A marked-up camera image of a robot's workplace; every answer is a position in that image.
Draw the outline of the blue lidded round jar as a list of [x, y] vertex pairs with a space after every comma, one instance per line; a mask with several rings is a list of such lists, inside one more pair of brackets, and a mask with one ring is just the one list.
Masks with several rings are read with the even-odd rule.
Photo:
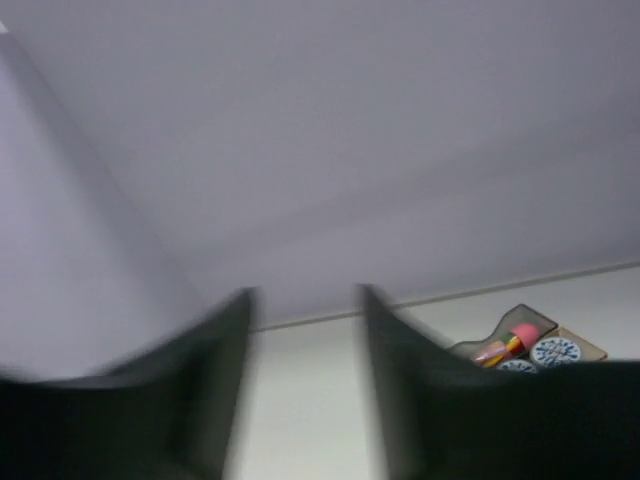
[[497, 367], [497, 370], [501, 371], [509, 371], [509, 372], [521, 372], [521, 373], [532, 373], [535, 374], [538, 372], [538, 368], [536, 365], [525, 359], [511, 359], [500, 363]]

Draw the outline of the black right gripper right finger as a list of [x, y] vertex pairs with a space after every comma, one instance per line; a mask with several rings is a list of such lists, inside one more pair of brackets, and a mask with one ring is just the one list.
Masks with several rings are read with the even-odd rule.
[[474, 365], [360, 289], [390, 479], [635, 479], [639, 365]]

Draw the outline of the pink capped eraser bottle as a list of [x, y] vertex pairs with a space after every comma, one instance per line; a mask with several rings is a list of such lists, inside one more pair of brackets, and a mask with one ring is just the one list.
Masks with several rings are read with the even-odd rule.
[[540, 337], [540, 331], [535, 325], [521, 323], [498, 340], [481, 348], [471, 359], [476, 365], [493, 368], [504, 361], [526, 356]]

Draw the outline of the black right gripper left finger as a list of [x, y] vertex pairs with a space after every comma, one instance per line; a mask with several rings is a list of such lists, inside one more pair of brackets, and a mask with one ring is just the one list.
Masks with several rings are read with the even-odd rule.
[[1, 374], [4, 479], [221, 479], [255, 308], [217, 311], [98, 374]]

